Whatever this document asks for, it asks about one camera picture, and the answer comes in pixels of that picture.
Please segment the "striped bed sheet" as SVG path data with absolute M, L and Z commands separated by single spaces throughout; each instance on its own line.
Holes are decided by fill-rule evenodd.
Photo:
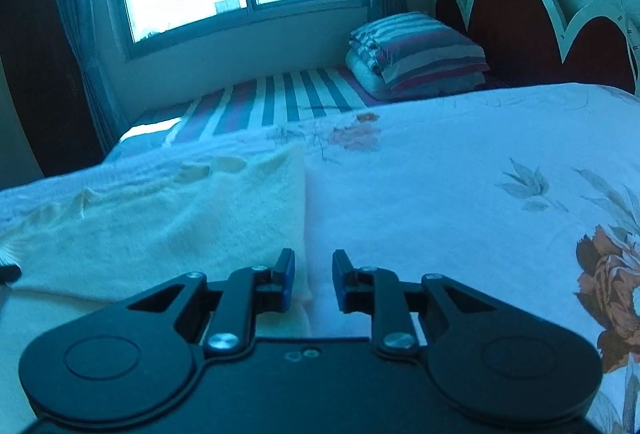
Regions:
M 345 67 L 261 76 L 143 113 L 106 158 L 117 161 L 154 149 L 348 113 L 379 103 Z

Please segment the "cream knitted sweater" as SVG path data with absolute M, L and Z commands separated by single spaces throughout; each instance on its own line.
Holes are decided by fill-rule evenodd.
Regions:
M 18 382 L 27 344 L 50 328 L 162 282 L 202 272 L 213 280 L 295 261 L 294 304 L 258 322 L 265 334 L 305 333 L 310 297 L 304 252 L 303 149 L 241 159 L 186 160 L 152 180 L 46 201 L 1 235 L 1 264 L 22 276 L 1 292 L 1 428 L 32 422 Z

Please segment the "left blue curtain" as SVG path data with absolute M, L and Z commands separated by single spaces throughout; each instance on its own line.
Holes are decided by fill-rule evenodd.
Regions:
M 99 145 L 108 154 L 128 124 L 99 54 L 96 3 L 55 0 L 68 44 L 76 58 Z

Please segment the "white floral bed cover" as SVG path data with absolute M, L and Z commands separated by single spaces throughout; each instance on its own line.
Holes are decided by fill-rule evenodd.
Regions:
M 617 88 L 541 85 L 402 102 L 154 149 L 9 189 L 1 235 L 46 201 L 166 174 L 192 159 L 303 149 L 305 333 L 366 336 L 338 309 L 332 255 L 441 274 L 573 330 L 597 347 L 589 411 L 639 428 L 639 102 Z M 275 336 L 259 331 L 261 336 Z

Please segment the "scalloped dark red headboard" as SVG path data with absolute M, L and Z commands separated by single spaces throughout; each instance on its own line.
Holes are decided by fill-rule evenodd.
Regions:
M 558 0 L 433 0 L 433 12 L 479 45 L 489 74 L 506 85 L 576 82 L 639 93 L 639 31 L 609 2 L 570 19 Z

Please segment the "striped folded quilt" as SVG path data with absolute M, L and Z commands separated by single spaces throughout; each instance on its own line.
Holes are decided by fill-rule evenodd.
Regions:
M 484 83 L 489 71 L 479 45 L 423 12 L 364 24 L 349 35 L 349 45 L 393 94 L 432 87 L 464 92 Z

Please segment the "white pillow under quilt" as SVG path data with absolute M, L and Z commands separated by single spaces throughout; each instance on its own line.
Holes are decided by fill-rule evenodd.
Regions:
M 349 68 L 362 88 L 378 102 L 406 102 L 407 100 L 457 95 L 472 92 L 472 90 L 484 87 L 486 84 L 484 74 L 476 72 L 457 78 L 437 80 L 434 83 L 417 87 L 409 87 L 403 92 L 393 93 L 384 83 L 382 76 L 370 70 L 353 50 L 347 52 L 345 62 L 346 67 Z

